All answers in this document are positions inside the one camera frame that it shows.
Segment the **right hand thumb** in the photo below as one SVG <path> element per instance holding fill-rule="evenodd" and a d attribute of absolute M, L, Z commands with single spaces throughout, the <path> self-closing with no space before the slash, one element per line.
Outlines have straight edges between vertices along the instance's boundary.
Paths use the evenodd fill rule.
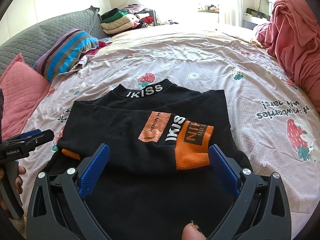
<path fill-rule="evenodd" d="M 206 240 L 198 225 L 193 220 L 187 224 L 182 232 L 181 240 Z"/>

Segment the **left hand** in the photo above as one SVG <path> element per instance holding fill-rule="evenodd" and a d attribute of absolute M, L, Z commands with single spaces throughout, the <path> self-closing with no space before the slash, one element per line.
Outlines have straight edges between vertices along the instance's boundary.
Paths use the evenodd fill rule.
<path fill-rule="evenodd" d="M 5 174 L 4 170 L 2 168 L 0 168 L 0 176 L 1 176 L 0 179 L 3 179 L 4 174 Z M 21 175 L 24 175 L 24 174 L 26 174 L 25 167 L 19 165 L 17 178 L 15 179 L 15 187 L 16 187 L 16 192 L 18 194 L 23 193 L 23 188 L 22 188 L 23 180 L 21 178 Z M 4 211 L 9 211 L 2 197 L 1 197 L 1 207 Z"/>

